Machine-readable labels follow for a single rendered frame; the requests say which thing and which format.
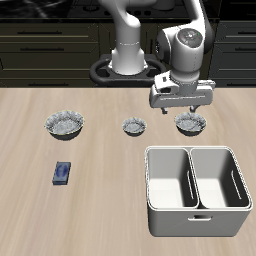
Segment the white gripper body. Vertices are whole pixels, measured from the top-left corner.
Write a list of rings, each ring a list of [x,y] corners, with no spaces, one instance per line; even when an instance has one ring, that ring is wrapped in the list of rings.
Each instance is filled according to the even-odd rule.
[[[149,104],[152,108],[210,105],[213,100],[215,85],[216,83],[212,80],[199,80],[196,90],[186,96],[161,93],[153,85],[149,94]]]

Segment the medium grey fluted bowl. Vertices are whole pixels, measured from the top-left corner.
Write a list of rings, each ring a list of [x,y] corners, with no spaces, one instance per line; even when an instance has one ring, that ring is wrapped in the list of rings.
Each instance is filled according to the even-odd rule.
[[[191,112],[178,114],[174,121],[177,129],[186,136],[199,135],[207,125],[207,121],[203,116]]]

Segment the small grey fluted bowl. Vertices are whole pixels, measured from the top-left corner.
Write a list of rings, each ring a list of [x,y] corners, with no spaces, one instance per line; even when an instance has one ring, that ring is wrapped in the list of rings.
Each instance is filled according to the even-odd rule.
[[[146,130],[146,122],[137,117],[130,117],[123,121],[122,128],[130,136],[139,136]]]

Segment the large grey fluted bowl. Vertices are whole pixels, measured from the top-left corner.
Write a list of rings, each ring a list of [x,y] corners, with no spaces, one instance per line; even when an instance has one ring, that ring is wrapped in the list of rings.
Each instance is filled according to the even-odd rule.
[[[54,138],[68,141],[79,135],[84,122],[84,117],[80,113],[63,110],[49,116],[44,127]]]

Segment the white two-bin basket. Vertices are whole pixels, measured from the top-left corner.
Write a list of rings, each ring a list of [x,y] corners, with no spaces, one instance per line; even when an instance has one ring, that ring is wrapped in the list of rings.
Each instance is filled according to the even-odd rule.
[[[226,146],[145,150],[148,227],[155,237],[233,237],[253,208]]]

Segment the small blue box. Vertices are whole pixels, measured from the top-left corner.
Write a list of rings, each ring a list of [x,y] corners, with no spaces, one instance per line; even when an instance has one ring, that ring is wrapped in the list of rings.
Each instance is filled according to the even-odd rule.
[[[58,162],[55,167],[52,183],[54,185],[66,185],[68,183],[70,162]]]

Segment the dark kitchen cupboards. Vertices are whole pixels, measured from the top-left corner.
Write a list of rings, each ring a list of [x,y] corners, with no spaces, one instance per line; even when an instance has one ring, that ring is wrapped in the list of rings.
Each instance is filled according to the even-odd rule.
[[[202,0],[214,33],[200,76],[219,87],[256,87],[256,0],[213,14]],[[129,7],[141,25],[140,48],[157,56],[165,28],[188,24],[183,0]],[[91,66],[116,47],[114,20],[98,0],[0,0],[0,86],[92,87]]]

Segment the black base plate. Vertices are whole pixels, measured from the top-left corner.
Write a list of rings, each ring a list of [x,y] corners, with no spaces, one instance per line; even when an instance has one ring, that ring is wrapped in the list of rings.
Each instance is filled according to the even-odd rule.
[[[147,68],[135,75],[121,75],[108,67],[110,54],[103,54],[89,71],[90,79],[96,87],[108,88],[150,88],[154,84],[154,77],[166,72],[166,67],[157,60],[154,54],[146,54]]]

